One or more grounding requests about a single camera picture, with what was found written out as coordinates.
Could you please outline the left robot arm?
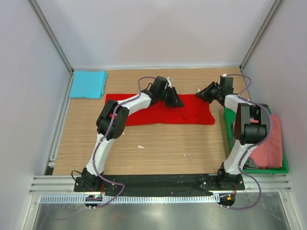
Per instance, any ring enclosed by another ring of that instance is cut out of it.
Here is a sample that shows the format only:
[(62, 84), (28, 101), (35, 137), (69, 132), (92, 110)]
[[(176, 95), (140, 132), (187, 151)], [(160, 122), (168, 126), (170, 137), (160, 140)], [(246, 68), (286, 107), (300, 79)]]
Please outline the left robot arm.
[(169, 78), (157, 76), (149, 88), (138, 88), (139, 92), (132, 97), (120, 101), (110, 99), (106, 102), (96, 121), (97, 138), (93, 153), (81, 176), (75, 179), (75, 192), (95, 192), (105, 183), (119, 185), (124, 189), (124, 184), (105, 178), (103, 173), (111, 147), (123, 134), (128, 117), (159, 101), (170, 108), (184, 106)]

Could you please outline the red t-shirt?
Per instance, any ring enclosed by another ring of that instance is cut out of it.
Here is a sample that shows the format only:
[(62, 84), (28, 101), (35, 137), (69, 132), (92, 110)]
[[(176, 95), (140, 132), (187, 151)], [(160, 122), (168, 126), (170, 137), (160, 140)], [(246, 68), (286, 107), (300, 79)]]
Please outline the red t-shirt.
[(208, 102), (194, 94), (180, 94), (183, 107), (167, 107), (162, 101), (147, 109), (142, 109), (130, 115), (127, 126), (140, 126), (150, 124), (196, 124), (214, 125), (213, 117)]

